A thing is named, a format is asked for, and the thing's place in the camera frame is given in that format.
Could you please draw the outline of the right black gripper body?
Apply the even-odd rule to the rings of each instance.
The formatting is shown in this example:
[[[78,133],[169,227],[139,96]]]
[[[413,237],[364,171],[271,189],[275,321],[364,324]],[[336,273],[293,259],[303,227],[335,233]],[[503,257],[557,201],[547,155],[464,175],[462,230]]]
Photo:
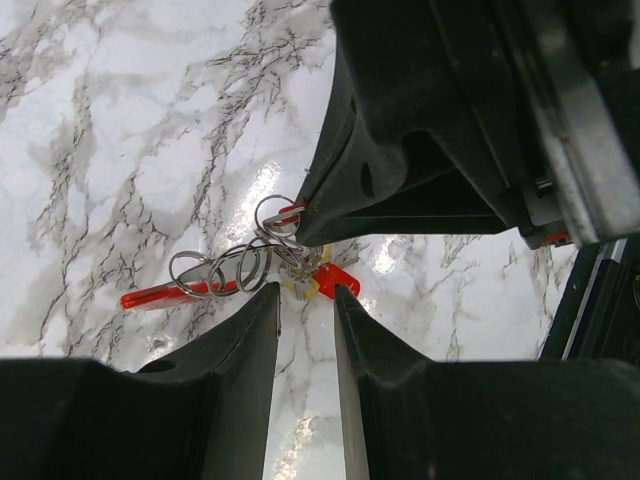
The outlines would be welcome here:
[[[557,1],[502,1],[499,18],[571,240],[639,231],[639,176]]]

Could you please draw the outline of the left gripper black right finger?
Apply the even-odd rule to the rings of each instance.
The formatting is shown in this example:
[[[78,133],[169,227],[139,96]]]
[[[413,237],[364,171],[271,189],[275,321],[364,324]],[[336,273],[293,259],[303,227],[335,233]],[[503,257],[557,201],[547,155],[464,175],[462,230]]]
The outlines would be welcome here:
[[[620,361],[436,362],[338,287],[350,479],[635,479],[639,373]]]

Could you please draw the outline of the metal red key organizer plate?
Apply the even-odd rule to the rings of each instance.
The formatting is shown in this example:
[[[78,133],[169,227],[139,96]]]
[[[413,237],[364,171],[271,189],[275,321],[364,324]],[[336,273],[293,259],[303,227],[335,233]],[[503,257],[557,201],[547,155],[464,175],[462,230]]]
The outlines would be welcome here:
[[[290,249],[262,238],[216,257],[181,251],[169,262],[169,282],[126,293],[120,306],[125,311],[157,310],[236,293],[252,294],[294,261]]]

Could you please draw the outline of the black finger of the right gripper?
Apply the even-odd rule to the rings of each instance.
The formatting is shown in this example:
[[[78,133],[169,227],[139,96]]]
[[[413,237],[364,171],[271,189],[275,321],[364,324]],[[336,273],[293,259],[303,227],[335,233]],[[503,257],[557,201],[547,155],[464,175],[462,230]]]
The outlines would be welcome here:
[[[390,197],[356,206],[354,180],[338,182],[327,201],[316,198],[302,215],[297,240],[319,246],[366,235],[491,235],[515,226],[496,213],[464,176],[451,168]]]
[[[334,1],[336,62],[299,196],[360,210],[440,177],[479,209],[536,198],[541,160],[508,36],[516,1]]]

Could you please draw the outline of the large red key tag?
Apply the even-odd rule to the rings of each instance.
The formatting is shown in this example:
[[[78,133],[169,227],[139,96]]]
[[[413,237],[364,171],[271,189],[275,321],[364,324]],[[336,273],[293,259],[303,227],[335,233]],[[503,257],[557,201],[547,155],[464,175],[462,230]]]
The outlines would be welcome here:
[[[301,215],[306,210],[306,207],[305,203],[294,203],[283,207],[276,215],[264,220],[264,230],[278,236],[295,234],[301,221]]]

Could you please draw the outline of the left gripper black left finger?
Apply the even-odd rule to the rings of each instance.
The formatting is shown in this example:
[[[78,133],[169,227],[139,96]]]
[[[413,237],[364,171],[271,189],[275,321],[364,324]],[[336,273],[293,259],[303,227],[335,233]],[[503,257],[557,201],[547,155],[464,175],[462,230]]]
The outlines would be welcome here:
[[[1,364],[5,479],[259,479],[280,327],[268,284],[137,372],[91,359]]]

